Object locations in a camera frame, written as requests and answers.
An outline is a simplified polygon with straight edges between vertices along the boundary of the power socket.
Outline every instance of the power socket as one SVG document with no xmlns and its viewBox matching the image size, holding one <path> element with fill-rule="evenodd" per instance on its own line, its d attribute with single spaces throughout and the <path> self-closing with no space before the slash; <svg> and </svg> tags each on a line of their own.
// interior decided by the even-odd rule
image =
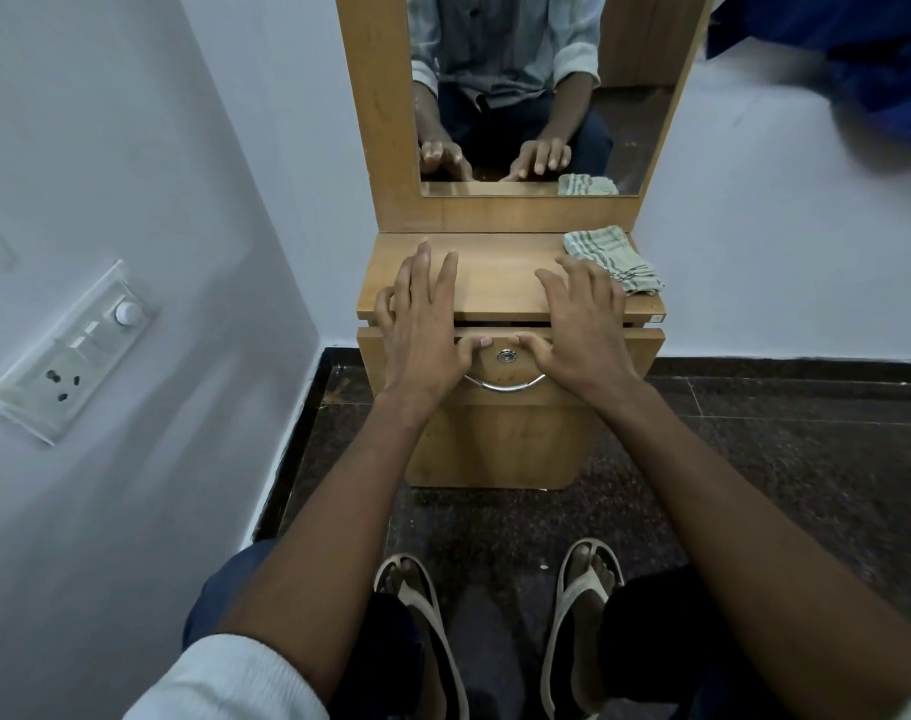
<svg viewBox="0 0 911 720">
<path fill-rule="evenodd" d="M 54 445 L 152 316 L 115 263 L 0 379 L 0 415 Z"/>
</svg>

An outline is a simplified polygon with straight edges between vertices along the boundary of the drawer handle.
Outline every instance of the drawer handle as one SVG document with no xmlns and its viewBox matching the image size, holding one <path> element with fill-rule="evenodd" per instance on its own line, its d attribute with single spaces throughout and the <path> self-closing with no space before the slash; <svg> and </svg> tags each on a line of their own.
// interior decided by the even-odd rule
<svg viewBox="0 0 911 720">
<path fill-rule="evenodd" d="M 535 386 L 545 378 L 545 374 L 540 373 L 527 384 L 516 384 L 515 386 L 498 386 L 497 384 L 490 384 L 487 381 L 473 379 L 473 377 L 468 374 L 465 375 L 465 378 L 471 381 L 475 386 L 482 387 L 483 389 L 488 389 L 490 392 L 498 392 L 499 394 L 513 394 L 514 392 L 524 392 L 529 387 Z"/>
</svg>

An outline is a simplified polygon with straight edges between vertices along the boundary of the wall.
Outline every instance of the wall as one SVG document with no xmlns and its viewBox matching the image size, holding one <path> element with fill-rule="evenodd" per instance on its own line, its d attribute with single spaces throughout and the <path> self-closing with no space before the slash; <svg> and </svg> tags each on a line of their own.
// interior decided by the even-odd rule
<svg viewBox="0 0 911 720">
<path fill-rule="evenodd" d="M 238 547 L 318 334 L 179 0 L 0 0 L 0 370 L 123 258 L 65 440 L 0 417 L 0 717 L 119 717 Z"/>
<path fill-rule="evenodd" d="M 335 0 L 183 0 L 323 343 L 355 346 L 378 226 Z"/>
<path fill-rule="evenodd" d="M 664 355 L 911 361 L 911 146 L 746 41 L 697 63 L 636 222 Z"/>
</svg>

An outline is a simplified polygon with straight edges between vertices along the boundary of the flip-flop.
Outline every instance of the flip-flop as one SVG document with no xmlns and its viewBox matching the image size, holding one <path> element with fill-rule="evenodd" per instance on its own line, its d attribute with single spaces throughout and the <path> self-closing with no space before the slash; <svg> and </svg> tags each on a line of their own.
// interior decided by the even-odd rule
<svg viewBox="0 0 911 720">
<path fill-rule="evenodd" d="M 581 545 L 589 546 L 589 567 L 566 587 L 569 561 L 575 549 Z M 545 708 L 548 720 L 581 720 L 597 716 L 585 714 L 578 706 L 572 697 L 570 681 L 575 641 L 571 608 L 575 600 L 585 592 L 595 592 L 602 601 L 609 600 L 609 594 L 605 592 L 602 581 L 592 568 L 592 557 L 595 555 L 601 556 L 606 567 L 616 575 L 616 587 L 625 585 L 616 554 L 601 540 L 585 537 L 569 546 L 555 585 L 555 617 L 552 619 L 552 632 L 548 637 L 545 662 L 542 665 L 542 707 Z"/>
<path fill-rule="evenodd" d="M 439 661 L 439 672 L 442 677 L 442 687 L 446 691 L 446 699 L 449 703 L 449 711 L 446 714 L 446 720 L 469 720 L 469 699 L 465 694 L 465 686 L 462 684 L 462 677 L 459 676 L 458 668 L 455 666 L 455 657 L 449 648 L 449 640 L 446 638 L 446 630 L 442 626 L 442 615 L 439 613 L 439 599 L 435 594 L 435 584 L 425 570 L 422 562 L 410 553 L 397 553 L 385 559 L 381 566 L 378 567 L 376 580 L 374 583 L 375 591 L 382 587 L 385 573 L 390 567 L 396 567 L 401 570 L 401 562 L 412 561 L 419 573 L 422 574 L 422 583 L 428 591 L 428 599 L 421 593 L 415 591 L 404 580 L 397 594 L 402 604 L 411 607 L 419 612 L 428 626 L 432 629 L 432 649 L 435 656 L 439 659 L 442 655 L 449 660 L 448 665 Z"/>
</svg>

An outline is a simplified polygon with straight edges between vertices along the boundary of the wooden mirror frame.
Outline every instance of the wooden mirror frame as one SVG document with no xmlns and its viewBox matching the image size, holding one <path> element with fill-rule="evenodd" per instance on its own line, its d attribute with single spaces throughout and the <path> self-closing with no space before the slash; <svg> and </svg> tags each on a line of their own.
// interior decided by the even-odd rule
<svg viewBox="0 0 911 720">
<path fill-rule="evenodd" d="M 423 195 L 431 187 L 424 190 L 416 156 L 406 1 L 335 1 L 380 232 L 568 232 L 609 225 L 632 229 L 701 44 L 713 0 L 704 0 L 702 13 L 694 25 L 689 25 L 691 29 L 679 31 L 691 38 L 691 45 L 655 153 L 640 192 L 619 196 L 556 196 L 554 182 L 547 186 L 524 182 L 442 183 L 436 187 L 438 193 L 449 195 Z M 505 193 L 477 195 L 479 191 Z"/>
</svg>

